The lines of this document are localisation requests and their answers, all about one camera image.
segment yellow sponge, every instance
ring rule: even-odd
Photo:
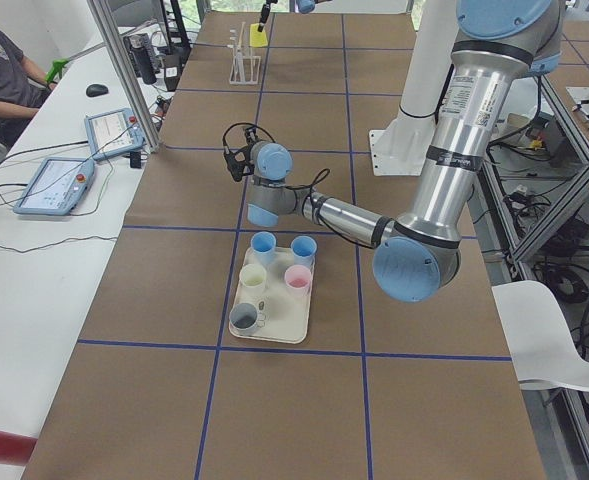
[[[267,32],[265,29],[263,29],[262,32],[259,32],[258,26],[258,23],[250,25],[250,47],[267,47]]]

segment blue cup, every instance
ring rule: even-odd
[[[251,242],[256,260],[267,267],[276,256],[276,237],[270,232],[258,232],[254,234]]]
[[[294,263],[311,268],[316,255],[316,242],[312,237],[301,235],[292,240],[292,254]]]

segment white desk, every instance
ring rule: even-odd
[[[110,93],[88,98],[85,89],[91,83],[107,85]],[[144,86],[143,93],[148,105],[157,96],[151,86]],[[10,153],[86,140],[86,115],[126,106],[109,56],[100,49],[71,66]],[[54,154],[86,158],[89,148],[14,157],[0,168],[0,184],[27,183],[42,158]],[[0,245],[27,249],[69,237],[118,236],[142,170],[131,169],[124,158],[112,163],[115,172],[92,215],[35,220],[0,206]],[[109,171],[107,163],[97,166],[94,184],[75,213],[94,209]],[[8,201],[21,191],[2,189]],[[38,436],[113,246],[88,240],[28,254],[0,250],[0,430]],[[22,471],[0,465],[0,480],[20,478]]]

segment beige tray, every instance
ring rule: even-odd
[[[258,263],[251,248],[245,252],[243,266],[248,263]],[[276,258],[267,267],[266,288],[262,294],[252,296],[238,283],[234,304],[230,310],[239,303],[252,303],[258,307],[260,302],[264,302],[262,313],[265,315],[265,325],[252,335],[241,335],[228,320],[227,325],[232,335],[239,338],[282,343],[301,343],[305,340],[312,288],[303,297],[290,295],[283,281],[283,276],[285,270],[292,265],[294,265],[292,250],[276,247]],[[312,264],[311,270],[313,280],[314,264]]]

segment black mouse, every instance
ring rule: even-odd
[[[87,95],[88,97],[98,97],[101,95],[105,95],[108,92],[109,89],[105,85],[101,85],[100,83],[93,83],[85,89],[85,95]]]

